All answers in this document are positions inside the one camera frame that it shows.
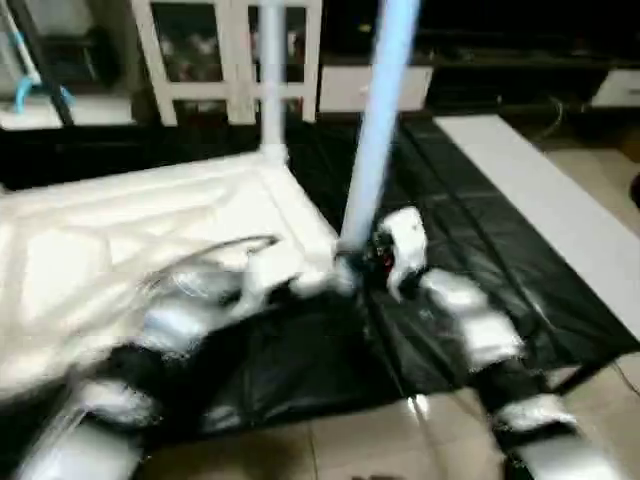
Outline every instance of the metal pole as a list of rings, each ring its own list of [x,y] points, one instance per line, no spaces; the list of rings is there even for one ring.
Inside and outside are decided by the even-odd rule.
[[[60,121],[65,127],[72,127],[73,117],[71,115],[71,110],[69,110],[69,105],[67,105],[64,97],[62,96],[60,84],[56,82],[53,72],[49,68],[49,63],[45,57],[44,50],[42,50],[42,46],[40,45],[38,30],[31,14],[29,13],[27,5],[24,0],[7,0],[7,5],[9,6],[10,13],[13,15],[15,23],[20,29],[20,33],[26,43],[27,49],[33,57],[33,63],[40,74],[42,86],[51,97],[51,102],[56,109],[58,117],[60,117]]]
[[[260,68],[262,82],[262,146],[267,155],[284,153],[282,81],[284,55],[282,0],[263,0],[260,9]]]
[[[373,80],[356,153],[340,249],[361,250],[369,239],[411,55],[420,0],[386,0],[376,41]]]

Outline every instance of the black tarp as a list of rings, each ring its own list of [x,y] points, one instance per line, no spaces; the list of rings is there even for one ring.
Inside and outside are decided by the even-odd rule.
[[[12,137],[25,161],[0,181],[24,187],[97,177],[250,151],[259,139],[256,129],[246,128],[154,132],[114,147],[135,151],[135,166],[109,164],[107,146],[95,144],[96,131],[85,142],[74,138],[70,149],[49,147],[46,136]],[[287,131],[292,172],[337,230],[357,133],[355,122]],[[86,152],[96,149],[94,157],[104,161],[86,162]],[[29,152],[47,164],[32,164],[37,157]],[[422,214],[430,265],[468,275],[491,294],[526,339],[532,368],[603,364],[638,349],[598,297],[430,122],[403,121],[398,128],[378,215],[406,205]],[[172,413],[151,436],[155,444],[366,409],[466,382],[449,319],[428,300],[398,304],[384,292],[362,302],[325,295],[262,315],[213,335],[187,370],[165,399]],[[3,435],[21,428],[11,415],[0,415]]]

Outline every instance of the beige floor tile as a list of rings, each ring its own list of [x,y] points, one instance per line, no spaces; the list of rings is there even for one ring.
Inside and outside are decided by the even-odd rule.
[[[572,148],[547,151],[547,156],[620,222],[640,236],[640,211],[629,197],[632,179],[640,173],[615,149]]]
[[[547,372],[547,383],[549,387],[555,388],[569,378],[577,367],[558,368],[552,372]]]
[[[378,454],[318,471],[318,480],[441,480],[428,450]]]
[[[439,446],[435,455],[447,480],[502,480],[502,454],[488,434]]]
[[[613,366],[600,371],[587,383],[565,395],[565,403],[575,411],[597,412],[634,398]]]
[[[640,391],[640,353],[625,355],[618,359],[618,365],[622,369],[627,380]]]
[[[640,400],[603,406],[597,413],[576,412],[581,430],[618,461],[630,478],[640,478]]]
[[[379,454],[424,447],[424,438],[407,402],[376,410],[317,420],[311,424],[318,468],[350,464]]]
[[[311,480],[307,424],[169,448],[144,465],[144,480]]]
[[[486,416],[475,394],[464,389],[453,395],[431,395],[426,429],[430,443],[442,445],[487,434]]]

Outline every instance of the white frame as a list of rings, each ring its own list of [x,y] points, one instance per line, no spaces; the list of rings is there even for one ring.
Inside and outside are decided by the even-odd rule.
[[[241,78],[242,91],[250,92],[243,99],[243,117],[248,123],[255,123],[254,102],[262,98],[262,86],[255,81],[253,61],[251,60],[251,40],[249,30],[249,7],[260,7],[261,0],[233,0],[234,24],[238,34],[236,58],[238,76]],[[316,99],[318,95],[318,70],[320,63],[320,33],[322,21],[322,0],[284,0],[283,8],[303,7],[305,12],[305,52],[304,80],[302,82],[284,82],[281,95],[284,99],[302,100],[302,118],[307,122],[316,120]]]
[[[151,84],[162,123],[176,126],[175,100],[225,100],[229,123],[239,123],[237,91],[239,82],[234,65],[232,0],[131,0]],[[167,76],[160,40],[153,21],[152,3],[208,4],[215,9],[216,31],[220,42],[222,82],[171,82]]]

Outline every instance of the white shelf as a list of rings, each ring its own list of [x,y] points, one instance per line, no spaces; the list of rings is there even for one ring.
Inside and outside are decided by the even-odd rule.
[[[131,99],[122,94],[78,95],[71,105],[76,125],[130,125]],[[61,128],[49,97],[33,96],[27,99],[25,110],[18,114],[12,102],[0,102],[0,127],[5,130],[37,130]]]

